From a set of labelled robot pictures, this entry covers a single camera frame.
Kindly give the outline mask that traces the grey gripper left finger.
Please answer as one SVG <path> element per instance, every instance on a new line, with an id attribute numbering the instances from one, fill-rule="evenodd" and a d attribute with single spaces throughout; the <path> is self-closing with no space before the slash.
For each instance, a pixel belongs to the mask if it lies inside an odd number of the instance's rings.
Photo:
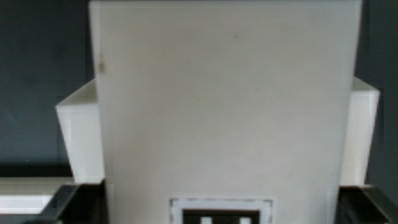
<path id="1" fill-rule="evenodd" d="M 23 224 L 108 224 L 105 184 L 62 185 L 41 213 Z"/>

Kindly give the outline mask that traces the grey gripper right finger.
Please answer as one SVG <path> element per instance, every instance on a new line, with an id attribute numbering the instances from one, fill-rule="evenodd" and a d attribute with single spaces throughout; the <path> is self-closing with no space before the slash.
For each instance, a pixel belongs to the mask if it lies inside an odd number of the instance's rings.
<path id="1" fill-rule="evenodd" d="M 398 206 L 375 186 L 339 188 L 334 224 L 398 224 Z"/>

